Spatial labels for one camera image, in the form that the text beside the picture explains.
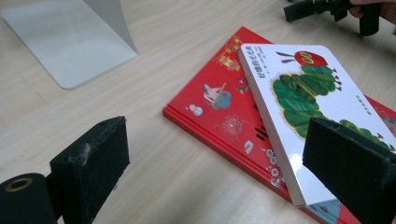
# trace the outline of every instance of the book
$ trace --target book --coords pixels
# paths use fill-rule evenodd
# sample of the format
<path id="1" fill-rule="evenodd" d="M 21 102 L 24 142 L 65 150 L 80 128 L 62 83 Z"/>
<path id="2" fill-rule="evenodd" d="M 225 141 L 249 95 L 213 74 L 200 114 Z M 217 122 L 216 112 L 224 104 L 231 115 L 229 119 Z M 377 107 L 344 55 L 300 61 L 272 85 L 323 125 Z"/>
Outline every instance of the book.
<path id="1" fill-rule="evenodd" d="M 241 27 L 164 107 L 163 115 L 290 202 L 271 142 L 239 62 L 237 51 L 243 43 L 270 41 Z M 220 99 L 213 103 L 205 95 L 205 85 L 222 87 L 223 91 L 229 92 L 222 95 L 231 96 L 230 104 L 226 106 Z M 394 123 L 394 111 L 380 103 L 376 110 L 383 115 L 383 120 Z M 320 223 L 359 223 L 337 200 L 300 209 Z"/>
<path id="2" fill-rule="evenodd" d="M 334 120 L 395 150 L 395 137 L 327 48 L 244 44 L 239 58 L 294 205 L 336 199 L 303 165 L 311 117 Z"/>

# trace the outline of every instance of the green caterpillar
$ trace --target green caterpillar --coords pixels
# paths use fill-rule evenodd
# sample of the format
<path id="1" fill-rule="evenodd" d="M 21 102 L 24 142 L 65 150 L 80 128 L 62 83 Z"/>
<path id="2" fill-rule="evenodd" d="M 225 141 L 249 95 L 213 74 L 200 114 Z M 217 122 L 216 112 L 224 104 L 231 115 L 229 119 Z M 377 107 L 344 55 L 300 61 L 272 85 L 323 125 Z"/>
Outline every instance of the green caterpillar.
<path id="1" fill-rule="evenodd" d="M 341 90 L 336 84 L 335 70 L 327 66 L 302 65 L 301 74 L 284 74 L 273 81 L 273 90 L 278 103 L 283 108 L 283 116 L 302 138 L 306 138 L 311 117 L 328 119 L 320 111 L 317 103 L 318 95 L 327 95 L 332 91 Z M 367 129 L 358 128 L 348 120 L 341 120 L 342 125 L 378 143 L 385 149 L 390 147 L 372 135 Z"/>

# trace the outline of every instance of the table surface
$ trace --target table surface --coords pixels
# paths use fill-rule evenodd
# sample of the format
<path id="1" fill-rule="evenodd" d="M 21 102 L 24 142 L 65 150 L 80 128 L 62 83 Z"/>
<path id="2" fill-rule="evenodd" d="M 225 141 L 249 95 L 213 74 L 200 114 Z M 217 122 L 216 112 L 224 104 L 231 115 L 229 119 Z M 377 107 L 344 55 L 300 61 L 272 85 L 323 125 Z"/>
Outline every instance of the table surface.
<path id="1" fill-rule="evenodd" d="M 2 0 L 0 8 L 32 2 Z M 380 20 L 329 13 L 287 23 L 288 1 L 122 0 L 139 57 L 74 90 L 60 88 L 0 20 L 0 182 L 50 173 L 49 161 L 101 120 L 127 118 L 131 164 L 94 223 L 315 223 L 162 115 L 241 26 L 277 44 L 329 48 L 363 93 L 396 109 L 396 36 Z"/>

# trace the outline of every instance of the human hand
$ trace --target human hand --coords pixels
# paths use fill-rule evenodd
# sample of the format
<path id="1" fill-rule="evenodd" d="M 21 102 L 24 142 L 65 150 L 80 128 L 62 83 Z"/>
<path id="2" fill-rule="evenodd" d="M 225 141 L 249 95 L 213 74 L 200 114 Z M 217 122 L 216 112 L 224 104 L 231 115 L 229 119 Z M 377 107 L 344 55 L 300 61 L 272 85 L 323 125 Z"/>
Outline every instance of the human hand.
<path id="1" fill-rule="evenodd" d="M 361 10 L 361 5 L 379 3 L 381 4 L 380 14 L 387 20 L 396 24 L 396 0 L 349 0 L 352 5 L 355 5 L 349 10 L 349 13 L 361 18 L 364 14 Z"/>

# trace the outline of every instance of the black clamp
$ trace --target black clamp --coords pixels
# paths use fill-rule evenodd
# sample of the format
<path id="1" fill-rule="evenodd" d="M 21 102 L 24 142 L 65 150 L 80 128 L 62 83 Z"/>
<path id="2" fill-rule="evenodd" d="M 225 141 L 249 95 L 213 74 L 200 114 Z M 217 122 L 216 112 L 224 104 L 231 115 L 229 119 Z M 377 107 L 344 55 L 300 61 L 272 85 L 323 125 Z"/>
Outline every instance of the black clamp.
<path id="1" fill-rule="evenodd" d="M 303 165 L 364 224 L 396 215 L 396 155 L 332 120 L 311 118 Z"/>
<path id="2" fill-rule="evenodd" d="M 0 185 L 0 223 L 92 223 L 129 164 L 125 117 L 104 120 L 49 163 Z"/>
<path id="3" fill-rule="evenodd" d="M 347 16 L 347 12 L 354 5 L 349 0 L 305 0 L 295 3 L 289 7 L 284 7 L 286 21 L 296 21 L 304 17 L 330 11 L 334 16 L 334 21 L 340 21 Z M 380 5 L 370 4 L 361 6 L 364 12 L 360 18 L 360 34 L 363 36 L 374 35 L 379 29 L 379 9 Z"/>

